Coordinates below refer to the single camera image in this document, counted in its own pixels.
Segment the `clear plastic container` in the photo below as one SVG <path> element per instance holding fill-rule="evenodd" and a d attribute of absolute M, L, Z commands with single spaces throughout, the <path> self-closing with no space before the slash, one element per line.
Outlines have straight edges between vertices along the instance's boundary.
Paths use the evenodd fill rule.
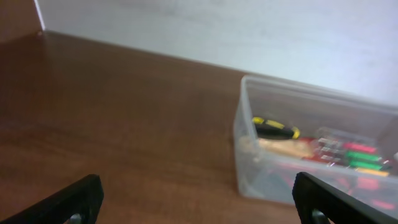
<path fill-rule="evenodd" d="M 298 127 L 313 136 L 327 127 L 375 139 L 383 157 L 391 159 L 390 176 L 357 172 L 342 166 L 281 156 L 261 149 L 253 116 Z M 358 200 L 398 218 L 398 110 L 357 96 L 298 83 L 246 76 L 234 121 L 239 191 L 247 197 L 294 203 L 292 187 L 305 171 Z"/>

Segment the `wooden desk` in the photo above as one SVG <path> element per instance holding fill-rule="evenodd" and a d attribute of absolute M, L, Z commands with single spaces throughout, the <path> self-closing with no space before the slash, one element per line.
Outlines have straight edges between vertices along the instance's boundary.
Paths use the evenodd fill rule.
<path fill-rule="evenodd" d="M 0 219 L 95 173 L 97 223 L 299 223 L 238 194 L 242 76 L 51 33 L 0 46 Z"/>

